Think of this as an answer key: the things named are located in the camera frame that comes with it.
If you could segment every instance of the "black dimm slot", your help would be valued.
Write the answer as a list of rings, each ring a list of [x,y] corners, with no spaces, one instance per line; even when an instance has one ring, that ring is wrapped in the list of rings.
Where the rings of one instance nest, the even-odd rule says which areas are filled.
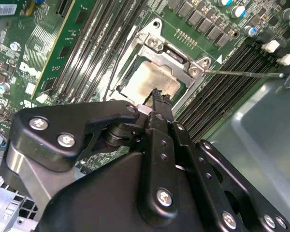
[[[81,82],[79,83],[79,86],[76,87],[74,94],[72,95],[72,98],[78,98],[80,96],[80,94],[82,93],[82,91],[84,90],[86,84],[88,83],[91,75],[90,73],[93,72],[94,68],[96,67],[96,65],[98,64],[99,60],[101,59],[105,47],[108,46],[108,44],[112,41],[112,39],[114,38],[118,28],[120,27],[120,25],[122,25],[122,17],[125,17],[125,12],[128,11],[128,9],[130,8],[130,5],[132,4],[132,1],[128,1],[125,2],[124,4],[121,4],[121,7],[124,7],[122,9],[122,14],[118,14],[116,16],[116,18],[114,18],[114,25],[113,26],[109,26],[108,27],[108,31],[105,32],[105,37],[107,38],[106,41],[104,41],[101,46],[99,46],[96,55],[93,56],[92,58],[92,62],[89,65],[89,69],[85,72],[85,74],[82,76],[81,78]]]
[[[237,52],[234,54],[234,56],[232,56],[229,61],[224,65],[223,69],[224,70],[230,70],[232,68],[232,63],[235,62],[237,60],[237,55],[238,54],[246,54],[247,52],[250,51],[250,48],[246,47],[246,46],[241,46]],[[217,86],[220,85],[220,83],[224,80],[223,78],[221,78],[222,75],[215,75],[214,77],[212,77],[212,79],[210,80],[210,83],[208,83],[204,89],[202,90],[201,93],[198,94],[197,98],[199,98],[199,100],[205,100],[204,96],[208,96],[210,94],[211,91],[213,91]],[[199,104],[200,102],[198,101],[198,99],[196,99],[195,103],[191,103],[191,104]],[[190,117],[191,114],[193,114],[196,110],[198,109],[198,105],[194,105],[191,107],[191,110],[187,110],[185,112],[182,113],[182,115],[180,116],[180,120],[182,123],[185,123],[186,120]]]
[[[241,62],[240,66],[237,67],[236,69],[245,70],[247,68],[247,64],[249,64],[249,61],[252,61],[252,59],[254,59],[255,56],[253,55],[253,53],[250,53],[250,54],[248,54],[247,58],[248,58],[247,62],[245,62],[245,63]],[[215,92],[214,95],[212,95],[210,97],[209,103],[215,102],[215,104],[210,104],[207,107],[207,109],[211,109],[212,107],[216,108],[216,107],[218,107],[219,102],[227,101],[228,99],[226,99],[226,96],[228,94],[233,95],[236,92],[236,87],[241,86],[242,83],[244,83],[247,79],[249,79],[249,78],[247,78],[247,77],[238,77],[238,76],[230,76],[230,78],[226,79],[226,82],[220,86],[220,89],[217,92]],[[205,113],[206,112],[203,112],[198,117],[198,119],[201,119],[202,116]],[[195,127],[194,130],[192,130],[191,133],[194,133],[197,130],[197,128],[200,127],[200,126],[202,126],[202,125],[200,125],[198,123],[198,126]]]
[[[274,66],[268,60],[269,57],[261,54],[258,45],[245,41],[221,69],[265,73]],[[192,140],[196,142],[258,81],[257,78],[214,75],[179,116],[178,121],[187,128]]]
[[[82,68],[84,67],[84,64],[91,52],[91,49],[96,44],[99,35],[101,34],[102,30],[105,28],[105,25],[107,23],[106,18],[108,19],[112,15],[112,11],[114,10],[114,6],[116,4],[116,1],[109,1],[106,5],[104,5],[104,11],[102,13],[102,17],[97,22],[97,27],[95,28],[94,32],[92,33],[92,37],[90,38],[89,43],[87,44],[85,52],[81,55],[81,57],[77,61],[77,65],[75,69],[72,71],[72,74],[70,75],[70,79],[68,82],[65,83],[64,88],[61,92],[61,94],[65,97],[66,95],[69,95],[73,89],[74,84],[77,82],[78,75]]]
[[[132,17],[130,18],[129,22],[127,24],[125,24],[125,29],[122,30],[122,36],[121,39],[119,39],[117,41],[117,44],[115,46],[116,48],[116,52],[112,52],[112,55],[110,55],[107,59],[106,62],[104,62],[104,66],[103,68],[101,67],[100,70],[97,73],[97,80],[95,82],[92,82],[88,88],[88,90],[86,91],[85,96],[83,97],[83,99],[88,102],[91,99],[91,96],[93,96],[96,88],[98,87],[102,76],[106,73],[107,68],[110,66],[111,62],[114,60],[115,55],[119,52],[120,47],[125,43],[126,37],[128,36],[128,34],[130,33],[132,27],[133,27],[133,23],[134,23],[134,19],[140,15],[141,11],[143,10],[143,8],[146,6],[146,1],[139,1],[137,6],[135,7],[135,11],[132,14]]]
[[[56,80],[55,80],[55,82],[53,84],[53,87],[52,87],[53,90],[55,90],[55,91],[58,90],[60,88],[60,86],[63,84],[63,81],[67,78],[67,76],[69,76],[68,75],[69,68],[72,66],[72,64],[74,62],[74,58],[77,55],[77,53],[79,52],[79,48],[80,48],[80,46],[82,44],[82,41],[83,41],[83,39],[84,39],[84,37],[86,35],[86,32],[89,29],[89,27],[90,27],[92,21],[94,20],[94,18],[102,10],[102,9],[99,9],[99,8],[101,8],[103,6],[104,6],[104,4],[102,4],[102,0],[98,0],[94,4],[93,8],[91,9],[91,12],[90,12],[90,15],[88,17],[88,20],[86,21],[84,27],[82,28],[82,30],[80,32],[80,35],[79,35],[79,37],[78,37],[78,39],[77,39],[77,41],[75,43],[75,46],[74,46],[74,48],[73,48],[73,50],[72,50],[72,52],[71,52],[71,54],[69,56],[68,61],[66,62],[64,68],[62,69],[59,77],[56,78]],[[92,33],[94,33],[95,28],[97,27],[97,25],[98,25],[97,23],[95,23],[93,25]],[[85,48],[87,47],[88,43],[89,43],[89,39],[87,39],[86,43],[84,44],[84,48],[81,50],[81,53],[83,53],[85,51]]]

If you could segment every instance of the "expansion slot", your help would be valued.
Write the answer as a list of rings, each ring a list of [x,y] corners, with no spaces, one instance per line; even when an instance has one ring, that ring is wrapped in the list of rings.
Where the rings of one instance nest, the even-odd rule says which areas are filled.
[[[69,54],[75,46],[77,38],[96,2],[95,0],[72,0],[60,28],[59,36],[55,41],[55,46],[52,49],[50,57],[46,61],[46,65],[42,70],[42,75],[37,81],[31,98],[38,97],[42,92],[53,86],[54,81],[64,68],[69,58]],[[66,1],[64,9],[66,9],[68,5],[69,2]]]
[[[61,71],[60,76],[56,78],[53,84],[52,89],[54,91],[57,91],[60,88],[65,77],[69,76],[70,73],[73,72],[75,67],[78,65],[79,61],[82,59],[79,56],[86,51],[88,44],[90,43],[90,39],[93,36],[96,27],[98,26],[98,23],[96,22],[101,17],[101,14],[103,13],[105,7],[106,5],[103,4],[103,0],[98,0],[94,5],[88,17],[88,20],[84,25],[84,28],[80,32],[80,35],[75,43],[75,46],[69,56],[67,63],[65,64],[63,70]]]
[[[68,79],[65,80],[65,84],[61,94],[65,96],[66,94],[71,93],[71,90],[74,84],[77,81],[77,77],[79,73],[86,67],[84,67],[86,60],[89,56],[94,56],[92,53],[92,49],[95,47],[97,48],[101,42],[98,41],[99,36],[102,34],[102,30],[108,25],[109,19],[112,17],[112,11],[114,10],[114,6],[116,1],[109,0],[105,4],[101,5],[99,9],[99,13],[101,13],[99,19],[95,23],[95,28],[92,30],[89,43],[86,45],[84,49],[84,53],[81,54],[81,57],[76,60],[76,65],[73,67],[72,73],[66,73],[65,76],[68,76]]]
[[[275,65],[272,60],[270,55],[262,54],[255,43],[246,40],[221,69],[266,73]],[[258,81],[257,78],[216,74],[177,120],[187,128],[193,141],[197,141]]]

